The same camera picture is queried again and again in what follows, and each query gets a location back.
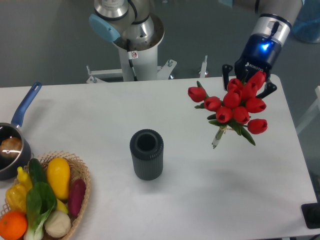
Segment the basket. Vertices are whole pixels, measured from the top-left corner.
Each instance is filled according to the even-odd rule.
[[[75,232],[77,226],[79,225],[81,218],[82,218],[82,216],[86,210],[87,204],[88,204],[88,200],[89,200],[89,196],[90,196],[90,189],[91,189],[90,173],[89,173],[88,167],[86,166],[84,161],[81,160],[78,156],[76,156],[73,153],[64,152],[64,151],[60,151],[60,152],[55,151],[55,152],[48,152],[48,153],[45,153],[44,155],[37,157],[37,159],[40,161],[40,163],[43,167],[43,170],[45,172],[47,172],[48,163],[54,158],[64,158],[69,163],[69,166],[70,166],[70,186],[77,179],[82,179],[85,183],[85,186],[86,186],[84,199],[82,201],[81,210],[78,214],[78,217],[73,217],[70,214],[68,214],[70,217],[70,220],[71,220],[70,231],[65,236],[60,237],[60,238],[53,238],[53,237],[49,236],[45,230],[43,231],[44,236],[43,236],[42,240],[58,240],[58,239],[68,240],[72,236],[72,234]],[[23,170],[28,173],[29,167],[24,166]],[[19,183],[18,179],[15,179],[13,185],[18,184],[18,183]],[[10,207],[7,203],[7,200],[5,200],[5,204],[3,205],[3,210],[1,211],[0,218],[5,213],[7,213],[9,211],[10,211]]]

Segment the blue pan handle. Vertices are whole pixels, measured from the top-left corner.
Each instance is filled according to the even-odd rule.
[[[31,102],[35,99],[36,95],[38,94],[39,90],[41,89],[42,84],[40,82],[36,82],[33,84],[29,92],[26,94],[18,108],[16,109],[11,123],[15,126],[22,126],[24,121],[24,116],[27,111],[27,108],[31,104]]]

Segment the eggplant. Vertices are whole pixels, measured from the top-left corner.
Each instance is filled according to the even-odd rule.
[[[79,178],[73,182],[69,192],[68,208],[72,216],[77,217],[81,210],[82,202],[85,198],[86,184]]]

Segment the red tulip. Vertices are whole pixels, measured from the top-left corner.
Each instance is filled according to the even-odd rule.
[[[258,87],[255,82],[247,82],[242,90],[242,101],[247,101],[250,98],[255,98],[257,95]]]
[[[196,103],[200,103],[206,98],[206,90],[202,87],[192,86],[188,88],[189,97]]]
[[[226,106],[221,106],[216,111],[216,119],[220,123],[226,123],[232,119],[233,113],[232,110]]]
[[[248,83],[255,83],[259,90],[266,81],[266,73],[263,71],[257,71],[248,81]]]
[[[238,88],[232,88],[223,98],[223,104],[230,109],[234,109],[241,103],[242,92]]]
[[[267,105],[264,101],[260,98],[252,97],[249,98],[248,101],[245,103],[245,108],[248,110],[248,112],[256,114],[260,113],[263,110],[265,110]]]
[[[244,85],[241,83],[241,81],[238,78],[232,78],[229,81],[226,89],[229,92],[231,89],[240,89],[240,90],[242,90],[243,87],[244,87]]]
[[[244,106],[238,106],[233,110],[233,118],[240,124],[246,124],[250,120],[249,113]]]
[[[248,122],[248,130],[252,134],[261,134],[268,128],[267,120],[253,119]]]
[[[211,96],[204,100],[204,107],[212,112],[216,112],[221,107],[221,100],[217,96]]]

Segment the yellow bell pepper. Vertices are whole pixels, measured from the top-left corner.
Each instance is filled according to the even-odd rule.
[[[56,199],[56,210],[62,211],[66,214],[68,214],[68,208],[66,207],[66,205],[60,201],[58,198]]]
[[[17,168],[18,171],[18,180],[25,187],[28,192],[32,188],[31,178],[28,173],[26,173],[21,166]]]
[[[21,183],[13,185],[5,192],[5,198],[12,211],[26,214],[27,189]]]

